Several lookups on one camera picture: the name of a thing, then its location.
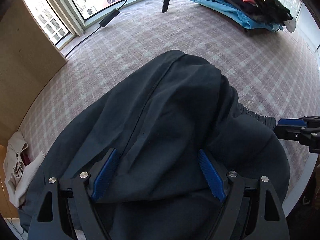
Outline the pink plaid table cloth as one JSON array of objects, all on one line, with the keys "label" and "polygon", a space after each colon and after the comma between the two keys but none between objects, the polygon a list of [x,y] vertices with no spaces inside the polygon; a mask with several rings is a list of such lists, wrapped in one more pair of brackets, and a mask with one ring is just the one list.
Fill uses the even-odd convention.
[{"label": "pink plaid table cloth", "polygon": [[299,32],[247,34],[233,21],[189,0],[144,0],[107,27],[94,25],[63,48],[67,64],[49,81],[20,125],[29,157],[47,152],[86,107],[157,55],[181,50],[219,68],[255,113],[319,115],[315,54]]}]

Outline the light blue garment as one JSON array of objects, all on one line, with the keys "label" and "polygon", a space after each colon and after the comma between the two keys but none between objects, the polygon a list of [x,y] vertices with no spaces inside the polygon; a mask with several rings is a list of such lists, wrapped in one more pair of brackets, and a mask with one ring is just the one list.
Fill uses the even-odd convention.
[{"label": "light blue garment", "polygon": [[231,18],[243,28],[248,30],[267,29],[271,32],[283,30],[283,25],[279,23],[257,22],[248,17],[242,10],[224,0],[190,0],[212,10],[215,10],[228,18]]}]

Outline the beige garment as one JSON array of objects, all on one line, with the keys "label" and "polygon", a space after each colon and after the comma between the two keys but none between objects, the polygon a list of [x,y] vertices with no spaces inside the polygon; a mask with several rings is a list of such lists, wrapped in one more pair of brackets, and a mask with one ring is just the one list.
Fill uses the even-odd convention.
[{"label": "beige garment", "polygon": [[24,203],[27,190],[46,156],[41,151],[31,163],[25,165],[22,153],[27,148],[28,143],[22,133],[15,132],[8,141],[7,153],[3,163],[4,183],[7,187],[9,201],[16,208]]}]

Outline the dark grey trousers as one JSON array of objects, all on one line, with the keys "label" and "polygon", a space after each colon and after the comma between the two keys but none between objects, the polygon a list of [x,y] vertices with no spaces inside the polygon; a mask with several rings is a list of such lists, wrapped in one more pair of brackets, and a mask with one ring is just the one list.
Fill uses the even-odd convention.
[{"label": "dark grey trousers", "polygon": [[50,178],[75,178],[114,148],[119,165],[94,204],[110,239],[207,239],[222,204],[202,173],[200,150],[244,178],[267,176],[282,205],[290,168],[275,126],[244,107],[208,61],[168,51],[61,132],[31,182],[21,226],[29,236]]}]

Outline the dark red garment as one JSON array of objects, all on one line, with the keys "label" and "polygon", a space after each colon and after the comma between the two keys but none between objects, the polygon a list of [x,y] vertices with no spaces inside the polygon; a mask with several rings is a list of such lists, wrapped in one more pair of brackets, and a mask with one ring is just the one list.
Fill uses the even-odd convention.
[{"label": "dark red garment", "polygon": [[30,159],[28,157],[28,154],[25,153],[25,152],[21,153],[21,159],[22,159],[22,161],[23,161],[25,166],[28,166],[31,163],[31,161],[30,161]]}]

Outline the black garment with yellow stripes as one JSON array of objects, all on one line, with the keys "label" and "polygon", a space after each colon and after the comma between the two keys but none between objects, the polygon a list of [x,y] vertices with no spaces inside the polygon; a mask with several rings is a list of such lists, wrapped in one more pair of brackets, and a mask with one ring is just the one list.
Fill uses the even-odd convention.
[{"label": "black garment with yellow stripes", "polygon": [[248,17],[257,22],[282,24],[293,19],[289,9],[278,0],[254,0],[257,6],[245,3],[242,0],[224,1],[242,10]]}]

